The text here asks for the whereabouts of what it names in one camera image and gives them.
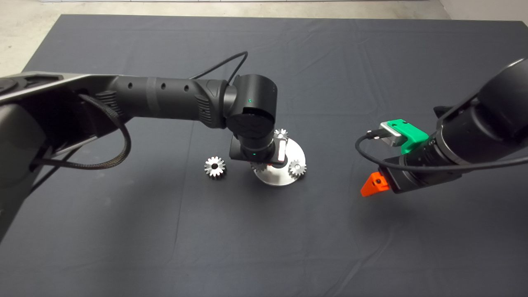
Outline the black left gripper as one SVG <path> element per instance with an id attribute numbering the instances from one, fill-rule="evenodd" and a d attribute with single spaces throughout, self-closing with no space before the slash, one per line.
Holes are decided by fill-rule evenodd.
<path id="1" fill-rule="evenodd" d="M 251 163 L 266 164 L 266 167 L 283 165 L 287 161 L 286 148 L 288 140 L 274 137 L 270 145 L 263 150 L 252 151 L 241 145 L 235 137 L 231 139 L 229 157 L 232 160 L 243 160 Z"/>

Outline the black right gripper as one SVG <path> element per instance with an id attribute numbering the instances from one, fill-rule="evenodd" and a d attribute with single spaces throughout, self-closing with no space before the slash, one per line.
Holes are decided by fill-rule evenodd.
<path id="1" fill-rule="evenodd" d="M 453 165 L 451 162 L 445 162 L 442 159 L 384 159 L 384 161 L 415 167 Z M 360 190 L 360 194 L 362 197 L 370 197 L 378 193 L 386 192 L 390 188 L 394 193 L 404 193 L 454 181 L 460 177 L 462 177 L 462 173 L 460 172 L 407 172 L 379 167 L 379 172 L 373 172 L 368 176 Z"/>

